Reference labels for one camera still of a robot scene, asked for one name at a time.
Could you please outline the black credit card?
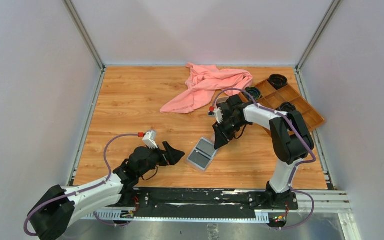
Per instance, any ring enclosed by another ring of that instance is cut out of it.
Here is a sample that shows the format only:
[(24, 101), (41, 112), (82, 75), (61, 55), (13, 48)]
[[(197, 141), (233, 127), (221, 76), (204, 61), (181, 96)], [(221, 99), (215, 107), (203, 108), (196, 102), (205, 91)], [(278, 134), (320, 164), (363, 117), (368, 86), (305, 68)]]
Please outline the black credit card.
[(193, 150), (188, 156), (187, 161), (196, 168), (205, 171), (212, 162), (212, 159), (197, 150)]
[(197, 143), (195, 149), (209, 157), (212, 157), (217, 152), (213, 142), (209, 141), (206, 138), (201, 138)]

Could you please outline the pink card holder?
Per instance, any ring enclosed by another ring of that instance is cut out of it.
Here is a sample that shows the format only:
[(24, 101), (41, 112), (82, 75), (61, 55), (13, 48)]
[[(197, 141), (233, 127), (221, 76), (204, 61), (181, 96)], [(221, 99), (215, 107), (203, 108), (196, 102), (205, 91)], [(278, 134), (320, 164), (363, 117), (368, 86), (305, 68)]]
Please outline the pink card holder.
[(218, 149), (215, 149), (216, 136), (201, 137), (184, 161), (188, 166), (204, 173), (215, 159)]

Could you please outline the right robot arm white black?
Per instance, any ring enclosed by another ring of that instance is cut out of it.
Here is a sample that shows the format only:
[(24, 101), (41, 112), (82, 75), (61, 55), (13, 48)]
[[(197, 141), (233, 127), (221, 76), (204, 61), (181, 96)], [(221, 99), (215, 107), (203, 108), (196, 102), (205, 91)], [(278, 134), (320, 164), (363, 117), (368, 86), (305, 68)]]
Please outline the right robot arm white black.
[(214, 148), (224, 147), (235, 138), (236, 132), (248, 125), (259, 125), (270, 131), (273, 150), (277, 156), (274, 174), (267, 182), (265, 201), (278, 209), (291, 192), (297, 167), (313, 155), (314, 141), (302, 114), (293, 110), (278, 111), (255, 101), (243, 102), (238, 95), (221, 103), (213, 103), (208, 114), (214, 116)]

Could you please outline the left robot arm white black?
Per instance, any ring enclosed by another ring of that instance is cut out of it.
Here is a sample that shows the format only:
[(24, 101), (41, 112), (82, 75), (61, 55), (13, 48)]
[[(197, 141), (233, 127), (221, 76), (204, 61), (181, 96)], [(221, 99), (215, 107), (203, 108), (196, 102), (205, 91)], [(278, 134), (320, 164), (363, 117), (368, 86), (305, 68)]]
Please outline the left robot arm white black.
[(133, 201), (133, 188), (149, 171), (158, 167), (176, 165), (185, 152), (171, 147), (168, 142), (159, 147), (137, 147), (122, 164), (107, 176), (93, 182), (49, 188), (29, 211), (24, 223), (34, 231), (25, 233), (41, 240), (56, 240), (76, 221), (94, 211), (110, 205), (129, 206)]

